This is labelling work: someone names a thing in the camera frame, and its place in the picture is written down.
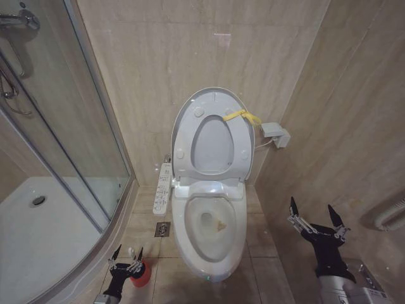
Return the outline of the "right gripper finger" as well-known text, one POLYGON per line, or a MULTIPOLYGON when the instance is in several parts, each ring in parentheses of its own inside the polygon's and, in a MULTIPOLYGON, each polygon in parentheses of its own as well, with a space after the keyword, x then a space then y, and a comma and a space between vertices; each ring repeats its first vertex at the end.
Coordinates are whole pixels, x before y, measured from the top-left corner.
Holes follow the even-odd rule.
POLYGON ((289 206, 290 216, 288 221, 294 226, 298 232, 305 231, 309 234, 313 233, 312 227, 299 216, 298 207, 293 196, 290 197, 290 206, 289 206))
POLYGON ((350 228, 346 227, 340 217, 340 215, 333 209, 331 205, 328 205, 328 211, 330 214, 330 219, 333 224, 333 229, 335 231, 335 238, 345 241, 346 234, 351 230, 350 228))

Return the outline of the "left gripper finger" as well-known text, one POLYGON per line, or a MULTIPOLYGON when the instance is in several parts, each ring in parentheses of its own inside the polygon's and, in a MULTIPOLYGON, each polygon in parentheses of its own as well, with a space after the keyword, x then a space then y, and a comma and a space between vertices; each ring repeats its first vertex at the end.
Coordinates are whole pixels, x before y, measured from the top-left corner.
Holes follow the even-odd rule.
POLYGON ((116 259, 118 258, 121 247, 122 245, 120 244, 119 247, 114 251, 112 257, 108 259, 109 269, 116 268, 116 259))
POLYGON ((128 254, 131 256, 132 258, 132 263, 130 264, 129 267, 127 267, 127 270, 130 273, 138 273, 140 272, 141 268, 142 268, 142 256, 143 256, 143 247, 139 250, 138 255, 135 254, 135 250, 133 247, 129 247, 128 248, 128 254))

